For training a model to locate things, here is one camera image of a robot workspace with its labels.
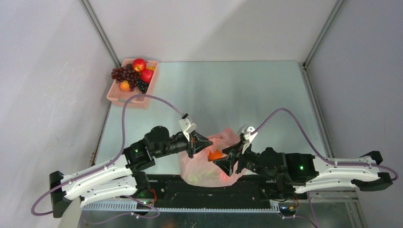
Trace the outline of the pink printed plastic bag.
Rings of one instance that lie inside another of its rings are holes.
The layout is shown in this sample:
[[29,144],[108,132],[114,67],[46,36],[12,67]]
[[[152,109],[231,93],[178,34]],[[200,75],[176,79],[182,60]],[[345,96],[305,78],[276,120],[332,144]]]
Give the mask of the pink printed plastic bag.
[[239,135],[228,127],[220,133],[208,136],[208,139],[213,145],[195,154],[193,158],[189,158],[186,152],[179,153],[181,178],[187,184],[199,187],[216,188],[233,185],[247,170],[227,176],[213,161],[208,161],[208,153],[216,149],[223,151],[235,145],[240,141]]

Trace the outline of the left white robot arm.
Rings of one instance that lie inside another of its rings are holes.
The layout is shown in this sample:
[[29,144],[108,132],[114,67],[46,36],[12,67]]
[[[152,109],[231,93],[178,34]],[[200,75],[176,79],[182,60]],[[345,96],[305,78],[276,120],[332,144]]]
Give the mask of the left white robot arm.
[[74,199],[80,206],[120,196],[143,199],[151,191],[145,170],[155,159],[185,152],[192,158],[213,143],[196,131],[188,137],[183,132],[169,135],[167,128],[154,127],[144,138],[123,149],[117,159],[110,159],[86,170],[65,175],[55,171],[49,176],[52,215],[61,218]]

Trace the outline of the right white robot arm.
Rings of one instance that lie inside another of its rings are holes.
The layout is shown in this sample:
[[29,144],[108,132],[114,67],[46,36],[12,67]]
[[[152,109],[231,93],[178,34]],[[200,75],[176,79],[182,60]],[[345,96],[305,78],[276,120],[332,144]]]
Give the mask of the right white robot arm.
[[323,161],[318,156],[276,152],[268,147],[261,153],[248,148],[244,153],[225,149],[226,157],[214,160],[228,176],[247,169],[275,183],[274,192],[288,199],[293,194],[334,187],[381,191],[393,184],[387,172],[381,172],[379,152],[371,152],[357,161]]

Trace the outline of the orange fake orange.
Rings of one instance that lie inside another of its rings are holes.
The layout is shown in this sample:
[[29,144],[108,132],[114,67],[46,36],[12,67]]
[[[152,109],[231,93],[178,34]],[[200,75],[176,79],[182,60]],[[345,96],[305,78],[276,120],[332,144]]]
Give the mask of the orange fake orange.
[[220,159],[224,156],[223,152],[216,149],[215,151],[210,151],[208,153],[208,161],[212,162],[214,160]]

